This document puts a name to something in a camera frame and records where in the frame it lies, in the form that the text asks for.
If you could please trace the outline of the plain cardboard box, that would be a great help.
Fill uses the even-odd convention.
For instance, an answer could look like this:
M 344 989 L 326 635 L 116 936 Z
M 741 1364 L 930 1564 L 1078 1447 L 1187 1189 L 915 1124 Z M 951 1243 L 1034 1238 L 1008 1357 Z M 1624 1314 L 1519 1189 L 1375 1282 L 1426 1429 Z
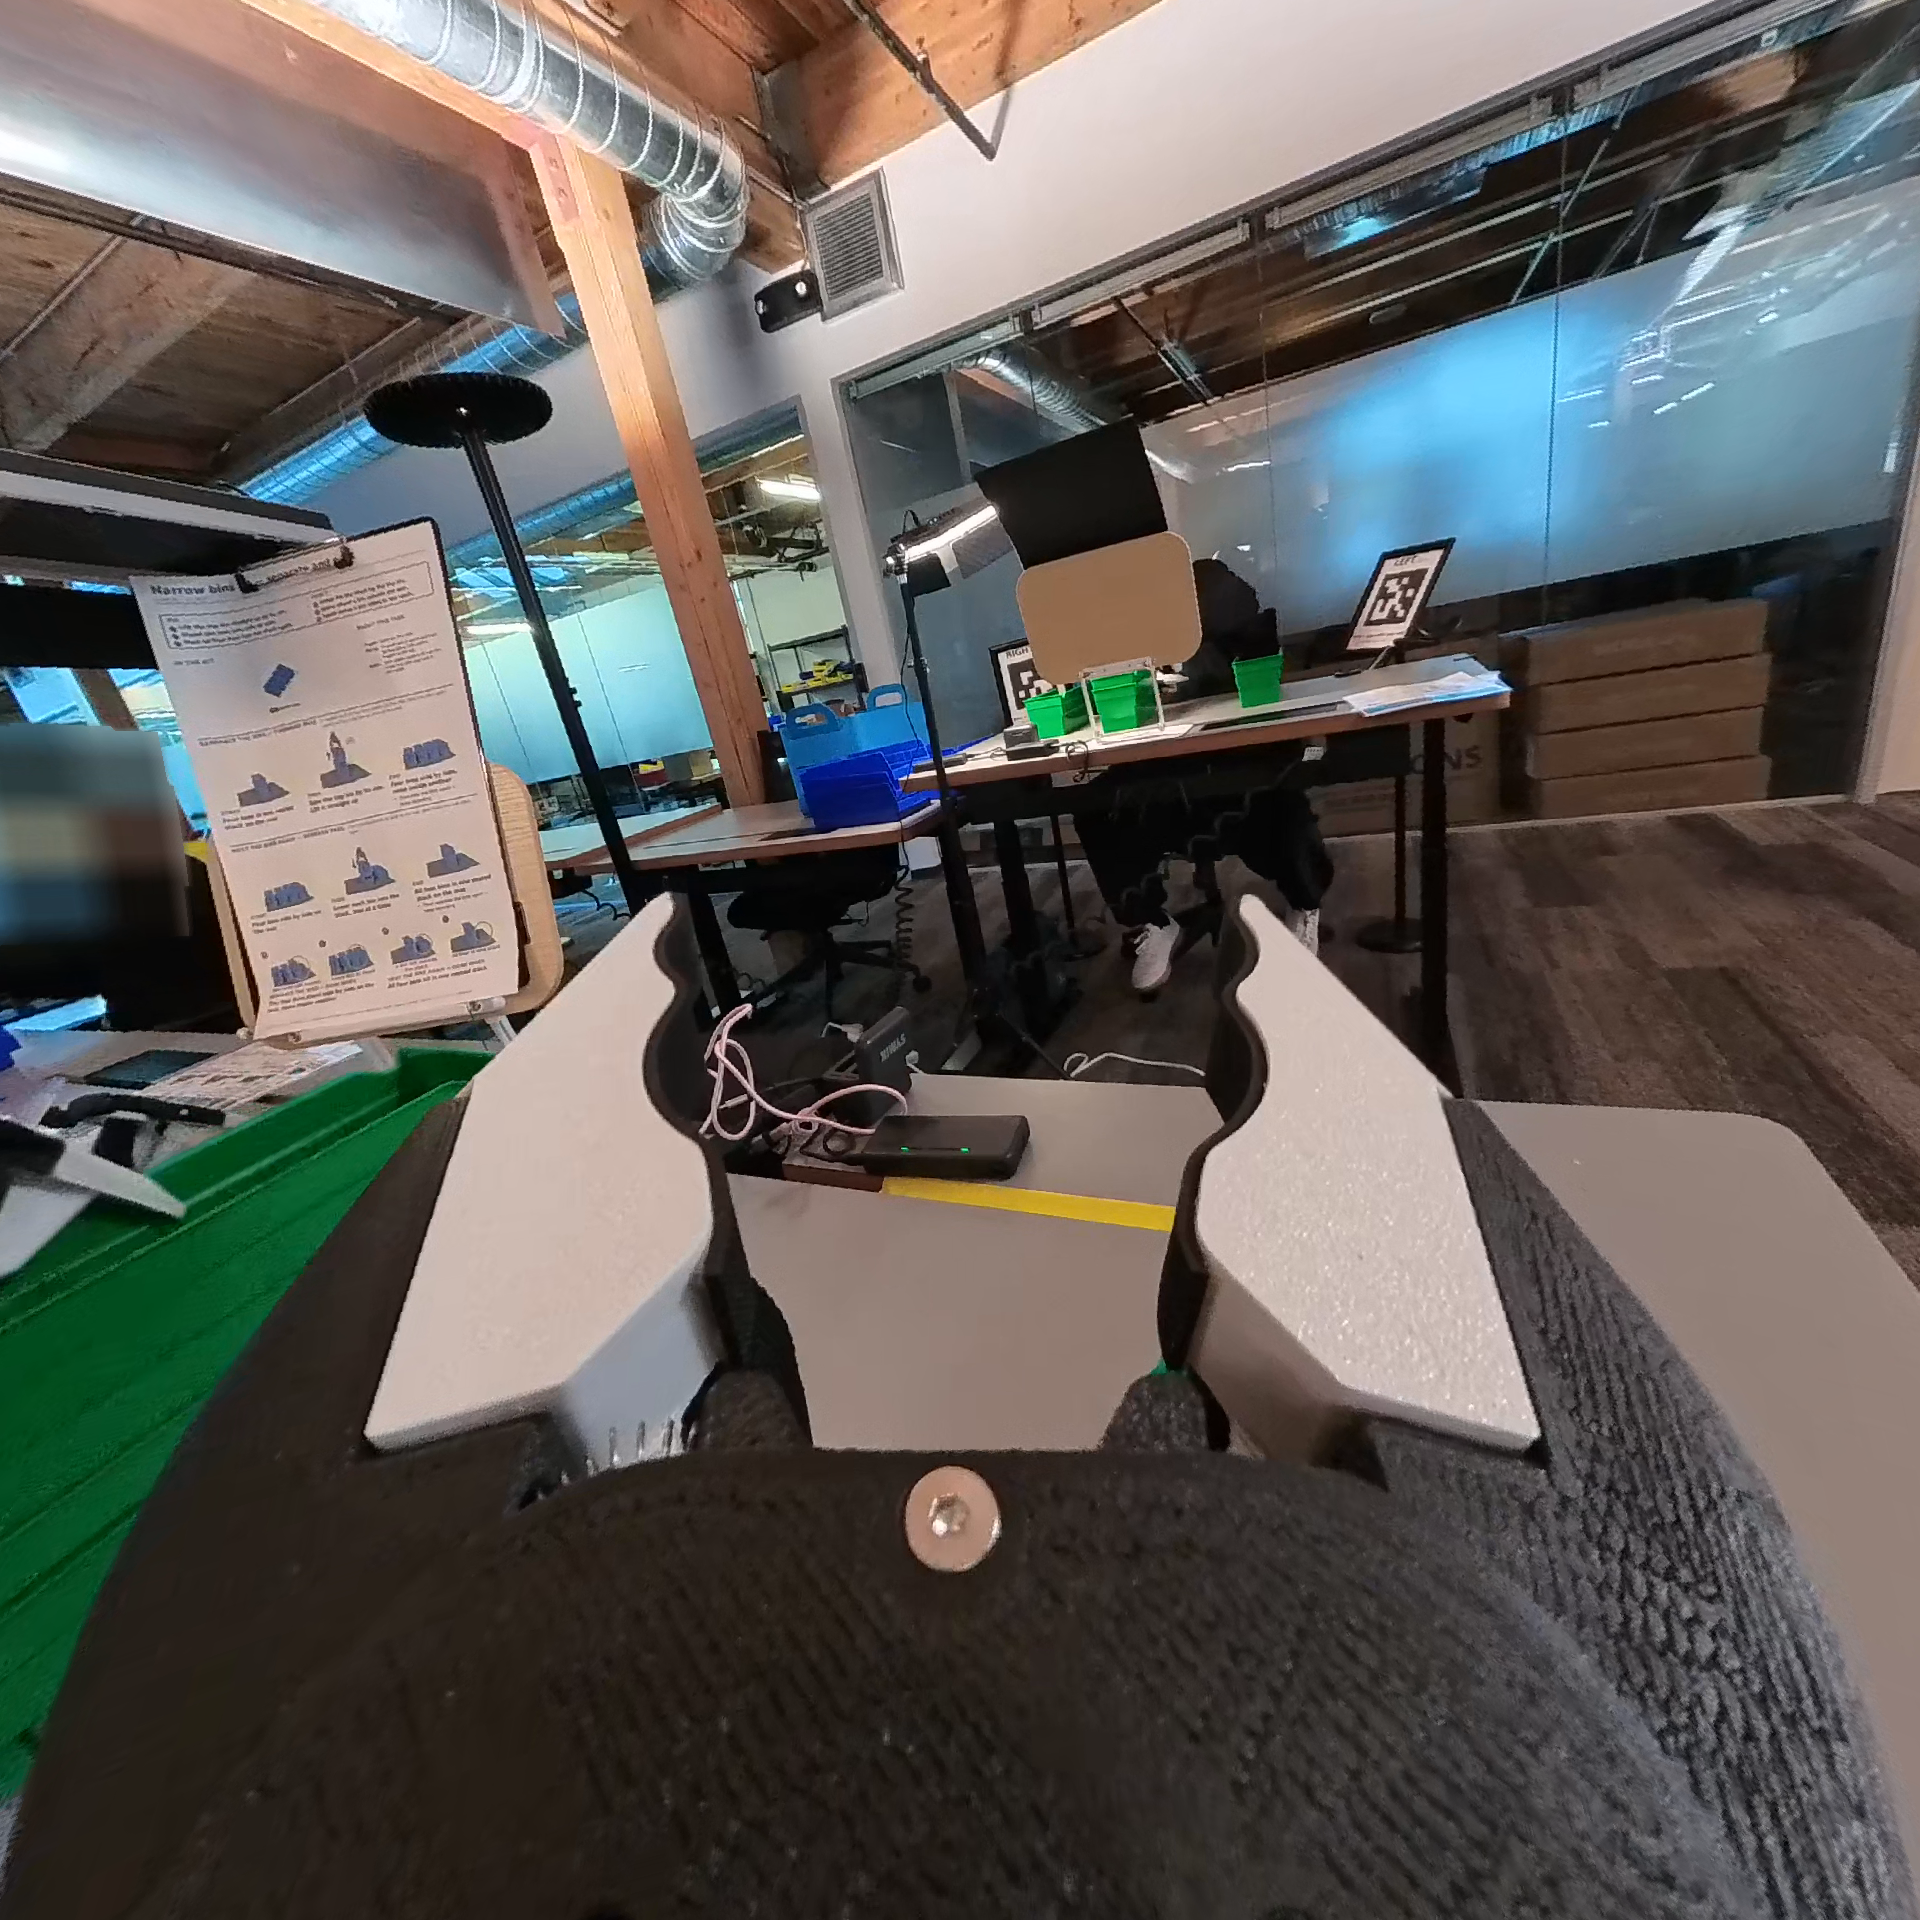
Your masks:
M 1507 656 L 1526 689 L 1745 660 L 1764 651 L 1768 620 L 1760 597 L 1664 603 L 1520 630 Z
M 1636 775 L 1761 752 L 1764 707 L 1725 707 L 1688 717 L 1579 730 L 1536 731 L 1520 766 L 1533 780 Z
M 1600 731 L 1764 707 L 1773 659 L 1703 660 L 1525 689 L 1514 712 L 1530 731 Z
M 1617 818 L 1764 802 L 1769 775 L 1768 755 L 1749 755 L 1616 775 L 1525 778 L 1519 795 L 1526 818 L 1536 819 Z

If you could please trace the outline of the black power bank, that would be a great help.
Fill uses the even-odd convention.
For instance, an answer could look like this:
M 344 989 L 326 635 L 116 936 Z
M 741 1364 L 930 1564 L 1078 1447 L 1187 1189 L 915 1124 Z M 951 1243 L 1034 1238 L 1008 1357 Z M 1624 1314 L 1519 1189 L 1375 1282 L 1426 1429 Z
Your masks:
M 856 1142 L 851 1164 L 879 1178 L 1008 1180 L 1031 1140 L 1020 1113 L 893 1113 Z

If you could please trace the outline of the wooden top desk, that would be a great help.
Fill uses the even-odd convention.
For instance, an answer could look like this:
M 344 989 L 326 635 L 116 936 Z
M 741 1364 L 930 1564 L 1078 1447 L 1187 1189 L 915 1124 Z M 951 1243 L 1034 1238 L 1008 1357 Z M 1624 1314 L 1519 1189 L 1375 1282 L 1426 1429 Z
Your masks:
M 1006 1028 L 992 1043 L 1014 1043 L 1036 1053 L 1051 1036 L 1066 1010 L 1064 1000 L 1050 996 L 1038 973 L 1044 951 L 1032 894 L 1027 882 L 1027 862 L 1018 846 L 1018 826 L 1023 818 L 1044 818 L 1053 811 L 1045 793 L 1051 778 L 1066 782 L 1063 802 L 1090 795 L 1092 782 L 1124 766 L 1145 764 L 1158 777 L 1174 775 L 1185 760 L 1223 760 L 1237 752 L 1277 752 L 1286 746 L 1328 741 L 1348 733 L 1423 731 L 1426 782 L 1419 846 L 1419 916 L 1421 916 L 1421 973 L 1415 996 L 1417 1053 L 1447 1088 L 1461 1086 L 1459 1060 L 1449 1020 L 1449 862 L 1447 862 L 1447 788 L 1445 788 L 1445 735 L 1447 727 L 1467 717 L 1496 715 L 1511 705 L 1507 699 L 1477 699 L 1447 705 L 1409 707 L 1389 715 L 1359 715 L 1344 707 L 1339 695 L 1361 678 L 1375 681 L 1403 681 L 1449 674 L 1477 663 L 1471 656 L 1445 656 L 1414 660 L 1397 667 L 1353 676 L 1321 676 L 1295 683 L 1277 707 L 1240 709 L 1229 695 L 1189 704 L 1170 722 L 1156 730 L 1104 735 L 1084 731 L 1064 739 L 1045 739 L 1036 752 L 1014 756 L 995 735 L 966 746 L 946 756 L 952 797 L 959 804 L 959 824 L 970 818 L 988 822 L 995 830 L 995 859 L 1010 930 L 1014 988 L 995 989 Z M 932 766 L 905 780 L 907 793 L 933 792 Z
M 847 853 L 875 855 L 884 852 L 901 862 L 905 882 L 905 846 L 933 830 L 937 806 L 928 802 L 894 824 L 861 826 L 840 833 L 818 833 L 795 802 L 766 802 L 758 806 L 722 809 L 701 804 L 671 811 L 644 822 L 621 822 L 626 847 L 648 897 L 669 894 L 684 906 L 695 948 L 701 963 L 708 996 L 708 1024 L 733 1010 L 749 991 L 743 991 L 731 963 L 716 897 L 736 897 L 755 879 L 758 869 L 790 860 L 818 860 Z M 913 973 L 904 974 L 915 991 L 924 993 L 930 978 L 909 959 Z

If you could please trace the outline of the stack of blue bins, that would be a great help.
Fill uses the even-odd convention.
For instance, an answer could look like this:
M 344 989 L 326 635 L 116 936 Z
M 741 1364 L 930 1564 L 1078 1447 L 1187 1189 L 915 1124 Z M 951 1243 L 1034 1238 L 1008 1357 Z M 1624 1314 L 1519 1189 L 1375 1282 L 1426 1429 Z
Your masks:
M 818 833 L 894 824 L 928 804 L 905 780 L 932 760 L 924 707 L 905 687 L 873 689 L 870 707 L 840 715 L 802 704 L 778 718 L 780 752 L 805 819 Z

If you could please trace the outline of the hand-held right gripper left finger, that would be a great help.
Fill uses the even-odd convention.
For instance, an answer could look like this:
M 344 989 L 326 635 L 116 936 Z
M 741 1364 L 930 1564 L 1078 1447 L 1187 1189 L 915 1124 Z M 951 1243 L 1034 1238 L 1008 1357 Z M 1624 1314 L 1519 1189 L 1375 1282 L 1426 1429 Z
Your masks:
M 547 1422 L 583 1470 L 693 1449 L 730 1362 L 711 1014 L 660 894 L 471 1084 L 365 1439 Z

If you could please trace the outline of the silver air duct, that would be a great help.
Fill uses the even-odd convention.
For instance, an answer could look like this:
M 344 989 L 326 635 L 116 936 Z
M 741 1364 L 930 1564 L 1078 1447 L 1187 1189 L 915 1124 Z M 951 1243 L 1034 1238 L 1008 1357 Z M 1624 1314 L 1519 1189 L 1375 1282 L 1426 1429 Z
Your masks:
M 726 128 L 618 67 L 589 22 L 529 3 L 323 3 L 323 14 L 646 185 L 641 261 L 668 291 L 747 241 L 747 159 Z

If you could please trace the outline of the white papers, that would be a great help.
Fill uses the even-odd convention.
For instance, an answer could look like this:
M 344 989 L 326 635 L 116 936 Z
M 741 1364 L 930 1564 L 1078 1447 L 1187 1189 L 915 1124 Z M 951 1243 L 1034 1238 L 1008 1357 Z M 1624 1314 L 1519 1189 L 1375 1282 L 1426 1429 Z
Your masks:
M 1483 669 L 1479 663 L 1469 663 L 1465 669 L 1393 683 L 1361 678 L 1339 695 L 1339 702 L 1359 715 L 1389 715 L 1409 707 L 1507 699 L 1510 695 L 1511 689 L 1499 674 Z

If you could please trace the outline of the black power adapter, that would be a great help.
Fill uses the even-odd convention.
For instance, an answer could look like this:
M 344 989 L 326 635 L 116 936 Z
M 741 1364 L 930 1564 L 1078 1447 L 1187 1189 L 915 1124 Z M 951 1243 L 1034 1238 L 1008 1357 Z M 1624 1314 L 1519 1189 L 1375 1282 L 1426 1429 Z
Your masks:
M 873 1113 L 907 1104 L 917 1060 L 907 1009 L 894 1007 L 866 1024 L 828 1024 L 827 1036 L 846 1046 L 827 1070 L 831 1095 L 851 1096 Z

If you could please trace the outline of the black floor lamp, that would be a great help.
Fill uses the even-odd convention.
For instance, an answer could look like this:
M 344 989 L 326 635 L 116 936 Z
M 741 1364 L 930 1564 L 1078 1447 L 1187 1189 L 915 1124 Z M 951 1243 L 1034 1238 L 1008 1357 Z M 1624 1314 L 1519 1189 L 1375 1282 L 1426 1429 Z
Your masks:
M 369 398 L 370 427 L 383 438 L 420 450 L 461 450 L 473 474 L 478 493 L 502 547 L 504 563 L 527 618 L 551 699 L 564 735 L 587 789 L 594 822 L 633 919 L 638 919 L 650 894 L 626 847 L 613 801 L 591 746 L 586 717 L 569 680 L 531 574 L 531 562 L 516 532 L 516 517 L 493 461 L 494 446 L 516 446 L 545 430 L 554 403 L 531 379 L 504 373 L 431 373 L 379 388 Z

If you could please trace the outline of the plain wooden post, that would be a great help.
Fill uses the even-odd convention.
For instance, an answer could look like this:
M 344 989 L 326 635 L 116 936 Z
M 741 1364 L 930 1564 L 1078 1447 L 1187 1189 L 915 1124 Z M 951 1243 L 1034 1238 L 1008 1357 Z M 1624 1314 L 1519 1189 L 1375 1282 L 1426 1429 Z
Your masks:
M 637 487 L 641 520 L 688 656 L 733 809 L 766 801 L 760 756 L 763 704 L 733 597 L 706 480 L 676 386 L 660 312 L 641 263 L 621 175 L 545 134 L 531 146 L 547 220 Z

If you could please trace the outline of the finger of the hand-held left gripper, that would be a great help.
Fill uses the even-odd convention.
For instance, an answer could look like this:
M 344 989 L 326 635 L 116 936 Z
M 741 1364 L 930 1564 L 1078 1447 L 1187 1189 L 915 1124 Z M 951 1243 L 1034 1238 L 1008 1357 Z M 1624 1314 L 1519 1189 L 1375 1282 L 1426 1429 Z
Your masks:
M 104 1196 L 168 1219 L 181 1219 L 187 1212 L 186 1200 L 146 1175 L 107 1162 L 91 1146 L 68 1140 L 61 1131 L 2 1118 L 2 1192 L 22 1182 L 75 1189 L 88 1197 Z

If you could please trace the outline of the yellow tape strip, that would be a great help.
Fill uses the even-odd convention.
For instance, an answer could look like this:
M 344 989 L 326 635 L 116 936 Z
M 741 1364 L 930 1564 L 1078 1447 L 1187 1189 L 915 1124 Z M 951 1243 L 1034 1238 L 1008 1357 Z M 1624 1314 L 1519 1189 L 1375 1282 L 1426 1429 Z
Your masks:
M 1080 1226 L 1117 1227 L 1168 1237 L 1174 1229 L 1176 1207 L 1074 1194 L 1061 1189 L 1022 1189 L 995 1182 L 959 1182 L 924 1176 L 893 1176 L 881 1182 L 888 1197 L 970 1208 L 986 1212 L 1015 1212 L 1047 1218 Z

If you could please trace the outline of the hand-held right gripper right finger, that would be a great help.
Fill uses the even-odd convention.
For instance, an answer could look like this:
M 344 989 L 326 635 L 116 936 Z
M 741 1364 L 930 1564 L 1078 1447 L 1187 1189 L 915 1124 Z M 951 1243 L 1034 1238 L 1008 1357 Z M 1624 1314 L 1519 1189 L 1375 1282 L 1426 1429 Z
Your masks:
M 1361 1422 L 1523 1455 L 1542 1434 L 1452 1096 L 1296 934 L 1237 894 L 1220 936 L 1214 1137 L 1162 1278 L 1162 1354 L 1270 1459 Z

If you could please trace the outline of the black office chair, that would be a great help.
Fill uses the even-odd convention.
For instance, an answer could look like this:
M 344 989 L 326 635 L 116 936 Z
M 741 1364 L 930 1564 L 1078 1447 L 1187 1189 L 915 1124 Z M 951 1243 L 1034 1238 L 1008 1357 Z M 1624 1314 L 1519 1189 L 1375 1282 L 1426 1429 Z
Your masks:
M 776 973 L 749 989 L 754 1007 L 772 1007 L 808 978 L 822 981 L 827 1017 L 840 981 L 849 968 L 870 968 L 900 981 L 913 973 L 909 951 L 894 936 L 887 940 L 843 940 L 840 930 L 851 922 L 853 907 L 893 899 L 901 862 L 877 852 L 818 860 L 774 862 L 755 870 L 728 910 L 730 927 L 755 934 L 774 961 L 790 946 L 793 956 L 776 963 Z

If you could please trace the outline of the black panel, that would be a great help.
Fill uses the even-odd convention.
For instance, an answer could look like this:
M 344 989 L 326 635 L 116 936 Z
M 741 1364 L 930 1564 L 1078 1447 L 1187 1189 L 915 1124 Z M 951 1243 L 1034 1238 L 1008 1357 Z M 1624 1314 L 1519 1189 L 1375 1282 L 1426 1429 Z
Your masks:
M 975 482 L 1028 570 L 1170 530 L 1134 419 L 984 469 Z

